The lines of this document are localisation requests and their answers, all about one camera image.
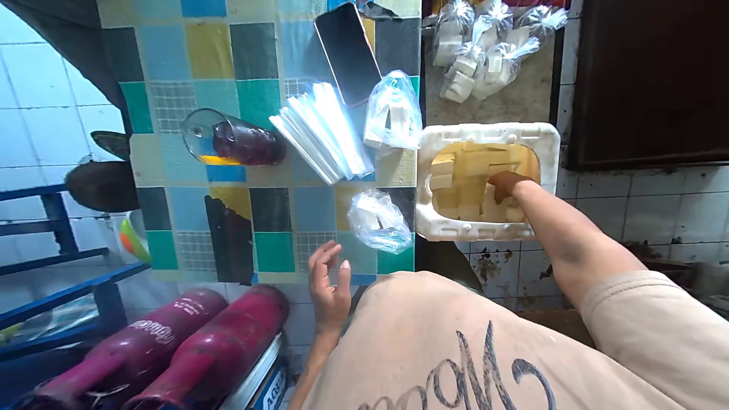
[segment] dark cabinet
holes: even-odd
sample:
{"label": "dark cabinet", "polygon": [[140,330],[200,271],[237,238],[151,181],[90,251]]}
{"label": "dark cabinet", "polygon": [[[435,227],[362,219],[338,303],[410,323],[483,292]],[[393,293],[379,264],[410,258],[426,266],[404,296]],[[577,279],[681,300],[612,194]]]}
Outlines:
{"label": "dark cabinet", "polygon": [[726,9],[585,0],[568,168],[729,162]]}

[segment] glass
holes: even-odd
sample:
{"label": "glass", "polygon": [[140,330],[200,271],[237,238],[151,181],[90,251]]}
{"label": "glass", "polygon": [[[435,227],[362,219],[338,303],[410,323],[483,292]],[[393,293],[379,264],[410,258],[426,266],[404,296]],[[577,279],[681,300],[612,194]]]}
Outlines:
{"label": "glass", "polygon": [[182,123],[187,150],[208,165],[276,165],[286,156],[284,138],[240,118],[201,108]]}

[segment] person's left hand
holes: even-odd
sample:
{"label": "person's left hand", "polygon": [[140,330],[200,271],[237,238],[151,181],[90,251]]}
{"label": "person's left hand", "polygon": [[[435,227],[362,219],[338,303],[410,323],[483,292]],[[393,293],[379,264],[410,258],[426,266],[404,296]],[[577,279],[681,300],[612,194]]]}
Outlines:
{"label": "person's left hand", "polygon": [[329,281],[328,271],[336,264],[342,245],[329,241],[321,245],[309,258],[309,293],[314,305],[317,332],[339,334],[349,316],[352,296],[349,292],[351,268],[345,260],[339,267],[338,286]]}

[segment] beige t-shirt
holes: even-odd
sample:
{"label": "beige t-shirt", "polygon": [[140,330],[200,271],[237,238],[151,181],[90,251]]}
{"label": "beige t-shirt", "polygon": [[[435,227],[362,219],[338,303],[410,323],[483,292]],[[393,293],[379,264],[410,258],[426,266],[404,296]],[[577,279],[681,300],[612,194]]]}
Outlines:
{"label": "beige t-shirt", "polygon": [[595,286],[602,352],[430,272],[371,285],[304,409],[729,409],[729,325],[664,275]]}

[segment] black tile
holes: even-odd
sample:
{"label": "black tile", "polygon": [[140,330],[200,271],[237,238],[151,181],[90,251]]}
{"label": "black tile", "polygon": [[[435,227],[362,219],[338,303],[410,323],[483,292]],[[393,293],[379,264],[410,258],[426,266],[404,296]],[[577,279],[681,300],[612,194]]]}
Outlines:
{"label": "black tile", "polygon": [[398,69],[420,75],[420,25],[419,18],[375,22],[375,58],[382,75]]}
{"label": "black tile", "polygon": [[415,187],[379,188],[390,194],[392,203],[397,205],[411,232],[415,232]]}
{"label": "black tile", "polygon": [[223,201],[205,196],[218,282],[250,285],[253,278],[251,221],[228,209]]}
{"label": "black tile", "polygon": [[278,78],[273,23],[230,25],[230,46],[237,80]]}
{"label": "black tile", "polygon": [[288,188],[249,188],[249,191],[256,232],[291,232]]}
{"label": "black tile", "polygon": [[148,231],[172,230],[165,188],[137,188],[137,199],[144,220],[144,229]]}
{"label": "black tile", "polygon": [[105,28],[101,33],[109,67],[117,81],[144,81],[134,28]]}

